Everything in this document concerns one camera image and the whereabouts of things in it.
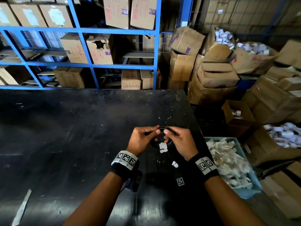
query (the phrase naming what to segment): plastic crate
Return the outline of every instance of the plastic crate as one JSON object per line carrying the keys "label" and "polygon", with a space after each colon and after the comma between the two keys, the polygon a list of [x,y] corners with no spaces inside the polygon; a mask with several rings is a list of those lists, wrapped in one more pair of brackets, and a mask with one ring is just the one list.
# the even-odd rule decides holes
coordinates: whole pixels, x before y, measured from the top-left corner
{"label": "plastic crate", "polygon": [[233,189],[235,193],[237,193],[241,198],[243,199],[249,199],[253,195],[260,193],[262,190],[261,184],[258,181],[258,178],[255,175],[255,172],[253,171],[248,159],[246,158],[246,155],[244,154],[243,150],[240,147],[240,144],[238,140],[234,137],[205,137],[205,141],[208,142],[209,140],[213,141],[220,141],[221,139],[226,138],[226,141],[234,141],[236,148],[236,153],[240,155],[241,157],[245,158],[249,164],[249,167],[251,168],[251,171],[247,174],[247,177],[251,180],[251,183],[253,184],[252,189],[246,189],[246,188],[240,188],[240,189]]}
{"label": "plastic crate", "polygon": [[224,135],[226,120],[224,111],[202,105],[190,104],[204,137]]}

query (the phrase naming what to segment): left hand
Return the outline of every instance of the left hand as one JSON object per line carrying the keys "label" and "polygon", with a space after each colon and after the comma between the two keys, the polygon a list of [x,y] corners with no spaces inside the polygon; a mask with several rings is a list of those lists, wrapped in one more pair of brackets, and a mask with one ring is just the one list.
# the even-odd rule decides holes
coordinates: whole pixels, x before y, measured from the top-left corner
{"label": "left hand", "polygon": [[150,141],[160,134],[158,130],[159,125],[155,127],[136,127],[131,135],[127,151],[133,153],[135,156],[141,155]]}

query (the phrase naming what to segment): right hand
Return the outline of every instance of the right hand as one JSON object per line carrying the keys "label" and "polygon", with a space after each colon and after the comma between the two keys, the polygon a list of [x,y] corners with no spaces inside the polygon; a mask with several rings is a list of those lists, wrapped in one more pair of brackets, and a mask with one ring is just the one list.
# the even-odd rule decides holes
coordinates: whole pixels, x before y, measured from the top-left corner
{"label": "right hand", "polygon": [[169,128],[171,128],[176,133],[176,135],[174,135],[168,129],[165,129],[164,142],[168,142],[168,138],[170,138],[174,142],[178,152],[184,157],[186,161],[189,161],[192,157],[199,153],[189,129],[178,127]]}

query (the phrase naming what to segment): hand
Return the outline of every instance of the hand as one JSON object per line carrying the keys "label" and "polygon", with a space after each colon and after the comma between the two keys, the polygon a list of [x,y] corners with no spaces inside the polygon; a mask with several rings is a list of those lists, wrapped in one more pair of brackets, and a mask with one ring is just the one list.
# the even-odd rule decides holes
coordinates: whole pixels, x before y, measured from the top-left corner
{"label": "hand", "polygon": [[198,154],[197,147],[195,146],[195,142],[192,138],[191,132],[189,129],[178,128],[178,127],[170,127],[177,135],[175,136],[168,129],[164,130],[164,139],[165,143],[171,139],[178,152],[184,157],[186,161],[189,161],[192,157]]}
{"label": "hand", "polygon": [[161,132],[158,130],[159,125],[155,127],[136,127],[131,135],[127,151],[133,153],[135,156],[141,155],[150,141],[158,136]]}

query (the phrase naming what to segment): black table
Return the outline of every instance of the black table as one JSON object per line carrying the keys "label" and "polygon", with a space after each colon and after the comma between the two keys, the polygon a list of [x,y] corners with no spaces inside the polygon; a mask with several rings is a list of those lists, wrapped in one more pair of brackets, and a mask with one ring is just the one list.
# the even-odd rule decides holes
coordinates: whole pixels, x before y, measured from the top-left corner
{"label": "black table", "polygon": [[[0,225],[12,223],[28,189],[20,225],[61,225],[136,126],[189,128],[199,149],[206,147],[184,91],[2,90],[0,119]],[[186,179],[174,148],[160,154],[149,146],[139,159],[138,192],[119,195],[108,225],[201,224],[216,214],[204,187]]]}

